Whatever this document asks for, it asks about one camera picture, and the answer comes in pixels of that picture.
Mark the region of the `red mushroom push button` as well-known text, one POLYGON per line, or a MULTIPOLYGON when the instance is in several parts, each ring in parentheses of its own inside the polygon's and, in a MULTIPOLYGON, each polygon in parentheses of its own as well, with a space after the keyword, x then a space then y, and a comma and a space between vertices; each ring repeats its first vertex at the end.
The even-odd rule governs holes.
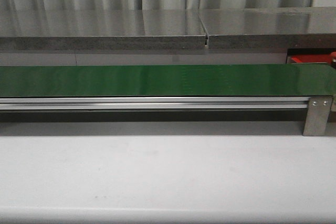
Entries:
POLYGON ((336 52, 330 53, 331 63, 330 65, 336 69, 336 52))

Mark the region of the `green conveyor belt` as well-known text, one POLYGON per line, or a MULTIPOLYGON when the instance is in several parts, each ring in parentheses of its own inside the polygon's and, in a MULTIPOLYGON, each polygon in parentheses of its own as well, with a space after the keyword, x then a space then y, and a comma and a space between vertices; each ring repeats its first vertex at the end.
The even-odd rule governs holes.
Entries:
POLYGON ((334 94, 324 64, 1 67, 3 98, 334 94))

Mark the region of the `red plastic tray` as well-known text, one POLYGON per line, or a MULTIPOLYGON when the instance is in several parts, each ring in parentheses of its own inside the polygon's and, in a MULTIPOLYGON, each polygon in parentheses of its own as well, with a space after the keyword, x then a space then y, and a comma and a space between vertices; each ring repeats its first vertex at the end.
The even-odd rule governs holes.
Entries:
POLYGON ((331 64, 332 56, 321 54, 321 55, 293 55, 289 57, 294 63, 327 63, 331 64))

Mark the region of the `left steel counter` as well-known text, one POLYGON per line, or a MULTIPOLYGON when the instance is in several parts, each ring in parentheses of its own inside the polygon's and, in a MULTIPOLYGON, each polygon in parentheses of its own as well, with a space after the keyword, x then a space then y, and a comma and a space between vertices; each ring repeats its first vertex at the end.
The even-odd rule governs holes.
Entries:
POLYGON ((24 10, 1 12, 6 51, 203 49, 191 10, 24 10))

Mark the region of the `steel counter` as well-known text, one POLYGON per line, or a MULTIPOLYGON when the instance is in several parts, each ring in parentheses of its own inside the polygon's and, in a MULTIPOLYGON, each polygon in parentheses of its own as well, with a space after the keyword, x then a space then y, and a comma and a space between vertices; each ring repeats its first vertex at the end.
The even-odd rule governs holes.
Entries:
POLYGON ((335 48, 335 7, 204 9, 209 49, 335 48))
POLYGON ((1 12, 6 51, 203 49, 191 10, 24 10, 1 12))

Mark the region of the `right steel counter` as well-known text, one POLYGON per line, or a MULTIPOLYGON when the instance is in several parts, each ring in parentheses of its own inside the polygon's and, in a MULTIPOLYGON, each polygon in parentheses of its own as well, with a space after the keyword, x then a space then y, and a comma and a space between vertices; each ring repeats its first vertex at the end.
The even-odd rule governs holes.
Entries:
POLYGON ((335 48, 335 7, 204 9, 209 49, 335 48))

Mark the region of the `aluminium conveyor side rail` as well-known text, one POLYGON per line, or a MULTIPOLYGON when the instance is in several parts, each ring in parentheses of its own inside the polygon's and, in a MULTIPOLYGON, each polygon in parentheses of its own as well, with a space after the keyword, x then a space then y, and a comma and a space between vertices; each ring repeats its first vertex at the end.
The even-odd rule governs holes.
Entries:
POLYGON ((1 98, 1 110, 305 109, 309 97, 1 98))

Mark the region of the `steel conveyor support bracket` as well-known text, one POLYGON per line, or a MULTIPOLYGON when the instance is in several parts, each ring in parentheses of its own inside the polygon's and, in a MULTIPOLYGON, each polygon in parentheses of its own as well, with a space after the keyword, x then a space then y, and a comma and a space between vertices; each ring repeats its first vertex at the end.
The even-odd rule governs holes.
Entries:
POLYGON ((303 136, 324 136, 333 97, 311 97, 308 102, 303 136))

